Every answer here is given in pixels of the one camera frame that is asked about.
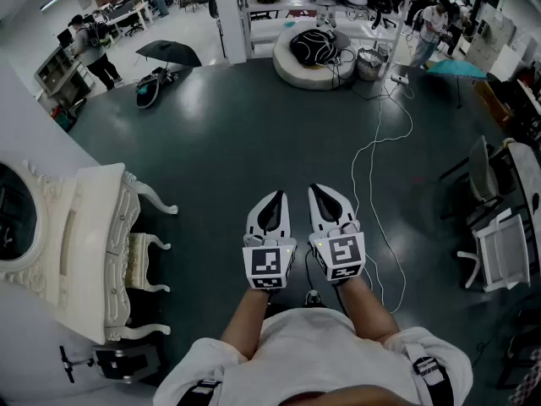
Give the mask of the grey open cabinet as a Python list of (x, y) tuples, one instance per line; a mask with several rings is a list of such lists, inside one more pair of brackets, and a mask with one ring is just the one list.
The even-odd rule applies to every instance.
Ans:
[(65, 107), (88, 96), (94, 86), (87, 68), (61, 47), (49, 55), (34, 76), (46, 95)]

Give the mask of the cardboard box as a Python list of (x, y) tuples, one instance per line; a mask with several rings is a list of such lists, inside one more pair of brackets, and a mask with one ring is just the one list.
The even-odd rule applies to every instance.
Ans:
[(498, 99), (490, 87), (489, 82), (477, 81), (475, 83), (475, 90), (481, 96), (495, 122), (502, 129), (508, 129), (514, 113), (505, 103)]

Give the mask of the checkered cloth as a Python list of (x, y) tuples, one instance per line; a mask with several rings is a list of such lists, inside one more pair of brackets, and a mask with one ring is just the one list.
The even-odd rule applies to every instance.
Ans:
[(508, 397), (511, 406), (526, 406), (528, 400), (534, 399), (534, 391), (541, 388), (541, 367), (535, 365)]

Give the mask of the grey office chair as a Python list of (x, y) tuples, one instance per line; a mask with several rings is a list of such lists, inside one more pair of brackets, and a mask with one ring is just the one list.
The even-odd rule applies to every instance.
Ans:
[(467, 227), (473, 228), (487, 218), (504, 200), (496, 171), (490, 161), (494, 147), (481, 135), (473, 144), (466, 158), (439, 176), (439, 181), (465, 167), (467, 171), (457, 178), (468, 195), (461, 198), (461, 204), (440, 215), (440, 220), (461, 217)]

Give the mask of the mesh wastebasket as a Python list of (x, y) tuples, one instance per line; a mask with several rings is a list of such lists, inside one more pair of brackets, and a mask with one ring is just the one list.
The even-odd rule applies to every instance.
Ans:
[(380, 71), (386, 64), (385, 55), (372, 49), (360, 47), (356, 56), (356, 70), (358, 77), (363, 81), (376, 81), (380, 78)]

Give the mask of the person's white t-shirt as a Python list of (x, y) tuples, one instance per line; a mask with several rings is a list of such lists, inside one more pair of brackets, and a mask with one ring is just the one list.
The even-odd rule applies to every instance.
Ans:
[(358, 337), (342, 313), (297, 308), (264, 321), (252, 359), (213, 338), (194, 342), (158, 387), (154, 406), (177, 406), (198, 382), (217, 382), (210, 406), (278, 406), (306, 392), (355, 386), (383, 387), (423, 404), (421, 381), (409, 352), (424, 352), (450, 378), (453, 406), (462, 406), (473, 386), (470, 359), (422, 327), (412, 327), (378, 343)]

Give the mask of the white ornate dressing table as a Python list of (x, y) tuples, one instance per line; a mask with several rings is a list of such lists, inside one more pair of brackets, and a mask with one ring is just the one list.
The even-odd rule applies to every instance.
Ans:
[(28, 289), (57, 322), (98, 344), (170, 334), (167, 325), (128, 324), (128, 237), (141, 197), (178, 214), (122, 163), (63, 178), (0, 156), (0, 280)]

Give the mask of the black backpack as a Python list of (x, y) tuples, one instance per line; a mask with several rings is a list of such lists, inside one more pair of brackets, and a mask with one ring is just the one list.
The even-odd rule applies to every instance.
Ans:
[(344, 46), (336, 41), (332, 33), (310, 29), (294, 36), (289, 42), (289, 49), (303, 66), (325, 66), (341, 55)]

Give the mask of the black umbrella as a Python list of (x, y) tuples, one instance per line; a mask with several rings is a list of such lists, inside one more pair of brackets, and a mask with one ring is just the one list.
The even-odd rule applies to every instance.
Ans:
[(191, 47), (176, 41), (156, 40), (144, 45), (136, 53), (165, 63), (175, 63), (191, 68), (202, 66), (199, 57)]

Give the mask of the white office desk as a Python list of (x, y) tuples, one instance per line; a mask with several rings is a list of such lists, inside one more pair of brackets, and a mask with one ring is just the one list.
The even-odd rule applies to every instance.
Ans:
[[(113, 26), (119, 34), (131, 37), (138, 30), (148, 30), (154, 23), (148, 2), (126, 3), (105, 16), (106, 24)], [(121, 23), (132, 20), (127, 30), (122, 30)]]

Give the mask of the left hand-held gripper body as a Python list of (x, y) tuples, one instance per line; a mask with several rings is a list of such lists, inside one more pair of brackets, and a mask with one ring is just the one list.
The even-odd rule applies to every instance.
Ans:
[(253, 289), (278, 290), (287, 286), (295, 259), (297, 241), (293, 238), (244, 236), (243, 261), (246, 278)]

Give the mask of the cream floral cushioned stool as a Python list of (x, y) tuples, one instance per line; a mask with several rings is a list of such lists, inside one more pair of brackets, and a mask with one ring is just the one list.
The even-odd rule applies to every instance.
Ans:
[(164, 244), (157, 236), (148, 233), (131, 233), (128, 237), (128, 269), (125, 279), (127, 288), (135, 288), (146, 292), (165, 291), (171, 289), (165, 284), (152, 285), (147, 279), (150, 265), (149, 246), (156, 245), (161, 250), (170, 250), (169, 243)]

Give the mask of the person's right forearm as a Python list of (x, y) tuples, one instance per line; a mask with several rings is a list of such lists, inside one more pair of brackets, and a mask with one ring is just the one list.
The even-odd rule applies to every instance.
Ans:
[(392, 314), (361, 277), (347, 279), (337, 289), (358, 337), (384, 344), (400, 331)]

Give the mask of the white mesh chair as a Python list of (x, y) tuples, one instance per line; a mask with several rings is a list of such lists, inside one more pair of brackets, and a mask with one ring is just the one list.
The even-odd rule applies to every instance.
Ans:
[(469, 289), (479, 273), (483, 275), (483, 291), (512, 289), (519, 283), (530, 286), (527, 240), (522, 217), (511, 209), (499, 213), (489, 225), (473, 230), (476, 252), (457, 251), (458, 258), (473, 262), (473, 271), (464, 284)]

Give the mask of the white shelf rack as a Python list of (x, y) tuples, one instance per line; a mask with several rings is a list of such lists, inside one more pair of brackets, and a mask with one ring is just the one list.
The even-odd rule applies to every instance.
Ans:
[(276, 42), (280, 33), (293, 24), (306, 21), (309, 26), (336, 27), (349, 38), (359, 41), (385, 43), (389, 60), (395, 56), (410, 0), (402, 2), (402, 9), (385, 14), (368, 6), (354, 8), (338, 2), (328, 6), (322, 0), (278, 0), (258, 3), (242, 0), (241, 14), (247, 56), (254, 56), (258, 44)]

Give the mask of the round white cushion bed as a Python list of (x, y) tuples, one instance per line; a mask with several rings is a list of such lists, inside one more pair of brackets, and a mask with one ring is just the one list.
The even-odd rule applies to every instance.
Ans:
[[(344, 46), (340, 57), (325, 66), (306, 67), (300, 64), (289, 49), (289, 42), (297, 34), (310, 29), (334, 34), (336, 42)], [(272, 58), (276, 72), (288, 84), (309, 91), (330, 91), (346, 84), (354, 76), (356, 50), (347, 35), (339, 30), (297, 23), (278, 36)]]

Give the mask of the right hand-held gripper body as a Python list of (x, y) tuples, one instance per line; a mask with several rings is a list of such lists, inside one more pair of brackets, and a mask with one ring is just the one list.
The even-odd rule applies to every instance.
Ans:
[(359, 221), (328, 231), (313, 232), (309, 242), (327, 281), (344, 283), (358, 277), (365, 266), (364, 233)]

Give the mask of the teal umbrella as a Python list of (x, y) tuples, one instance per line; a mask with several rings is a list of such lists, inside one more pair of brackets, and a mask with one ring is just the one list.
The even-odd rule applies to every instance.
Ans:
[(468, 61), (457, 61), (457, 60), (445, 60), (439, 61), (432, 65), (427, 71), (426, 74), (439, 77), (451, 77), (456, 80), (457, 88), (457, 97), (458, 104), (457, 108), (462, 107), (461, 91), (460, 91), (460, 81), (459, 79), (472, 80), (472, 81), (485, 81), (487, 79), (487, 74), (484, 73), (481, 69), (469, 63)]

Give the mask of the person's left forearm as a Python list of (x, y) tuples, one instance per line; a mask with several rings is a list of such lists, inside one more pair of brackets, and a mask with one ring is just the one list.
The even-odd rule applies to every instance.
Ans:
[(234, 347), (246, 359), (252, 359), (259, 347), (269, 297), (264, 290), (247, 290), (221, 335), (224, 343)]

